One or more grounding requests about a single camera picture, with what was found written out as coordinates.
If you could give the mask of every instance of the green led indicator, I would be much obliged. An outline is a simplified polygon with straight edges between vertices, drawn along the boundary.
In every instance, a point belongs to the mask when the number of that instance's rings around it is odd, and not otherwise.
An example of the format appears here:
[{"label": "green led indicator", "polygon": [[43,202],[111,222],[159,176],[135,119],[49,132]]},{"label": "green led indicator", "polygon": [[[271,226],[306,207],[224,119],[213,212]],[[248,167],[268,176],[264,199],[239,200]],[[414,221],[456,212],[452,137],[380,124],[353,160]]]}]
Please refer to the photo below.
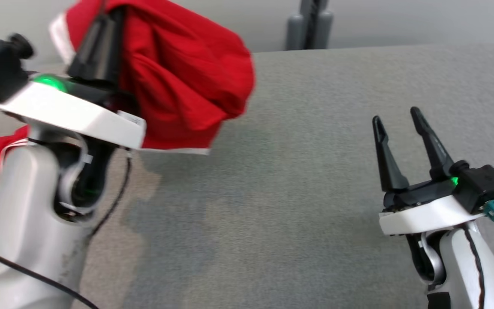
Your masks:
[{"label": "green led indicator", "polygon": [[45,84],[47,86],[51,86],[62,92],[67,92],[65,84],[62,82],[60,78],[57,78],[56,76],[38,76],[34,78],[33,81],[38,82],[40,84]]}]

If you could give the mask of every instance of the white label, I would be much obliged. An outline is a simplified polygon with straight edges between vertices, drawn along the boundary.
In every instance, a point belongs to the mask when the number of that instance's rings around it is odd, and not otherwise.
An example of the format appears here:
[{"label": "white label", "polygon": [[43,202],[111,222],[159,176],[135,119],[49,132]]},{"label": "white label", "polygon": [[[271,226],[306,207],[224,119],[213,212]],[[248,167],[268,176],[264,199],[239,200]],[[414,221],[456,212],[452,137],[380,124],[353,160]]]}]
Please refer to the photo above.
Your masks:
[{"label": "white label", "polygon": [[141,126],[143,131],[146,131],[146,121],[139,116],[135,116],[133,114],[126,113],[124,111],[117,111],[117,114],[128,121],[134,122],[137,125]]}]

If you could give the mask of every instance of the red cloth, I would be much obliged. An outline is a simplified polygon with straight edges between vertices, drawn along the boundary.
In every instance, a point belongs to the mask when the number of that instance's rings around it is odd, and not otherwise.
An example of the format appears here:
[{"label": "red cloth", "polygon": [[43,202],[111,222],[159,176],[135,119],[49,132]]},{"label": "red cloth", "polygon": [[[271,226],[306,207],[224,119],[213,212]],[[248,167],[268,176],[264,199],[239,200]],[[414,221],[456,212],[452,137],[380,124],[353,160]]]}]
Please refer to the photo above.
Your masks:
[{"label": "red cloth", "polygon": [[[73,48],[100,0],[66,12]],[[121,87],[133,93],[147,122],[143,148],[209,148],[221,122],[241,115],[253,90],[251,55],[231,31],[168,0],[107,0],[126,6]],[[0,137],[0,152],[26,127]]]}]

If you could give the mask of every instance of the black knob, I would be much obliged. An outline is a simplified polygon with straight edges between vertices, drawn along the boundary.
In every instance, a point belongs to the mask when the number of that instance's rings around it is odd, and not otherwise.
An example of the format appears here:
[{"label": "black knob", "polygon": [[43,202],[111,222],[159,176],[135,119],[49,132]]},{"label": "black knob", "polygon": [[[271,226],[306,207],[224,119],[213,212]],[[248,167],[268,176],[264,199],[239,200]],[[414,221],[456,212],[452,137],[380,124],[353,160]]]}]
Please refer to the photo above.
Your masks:
[{"label": "black knob", "polygon": [[30,42],[18,33],[12,34],[9,37],[9,43],[12,50],[20,59],[30,59],[34,54],[33,47]]},{"label": "black knob", "polygon": [[470,164],[468,164],[468,162],[465,160],[460,160],[451,165],[451,168],[449,168],[449,173],[455,177],[458,177],[462,170],[468,170],[469,168]]}]

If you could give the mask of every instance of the gray table surface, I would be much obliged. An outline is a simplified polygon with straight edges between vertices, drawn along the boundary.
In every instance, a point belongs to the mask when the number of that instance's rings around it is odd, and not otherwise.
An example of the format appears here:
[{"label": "gray table surface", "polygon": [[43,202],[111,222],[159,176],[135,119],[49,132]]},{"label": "gray table surface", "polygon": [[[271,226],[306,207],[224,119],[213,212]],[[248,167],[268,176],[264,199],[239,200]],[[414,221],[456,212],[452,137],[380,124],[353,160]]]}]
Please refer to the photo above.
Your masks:
[{"label": "gray table surface", "polygon": [[[382,117],[411,183],[429,178],[411,106],[454,160],[494,165],[494,45],[254,59],[248,112],[224,126],[210,156],[135,157],[82,293],[104,309],[425,308],[406,241],[378,225],[371,118]],[[0,116],[0,134],[12,127]],[[123,169],[120,154],[108,203]],[[494,251],[494,225],[479,225]]]}]

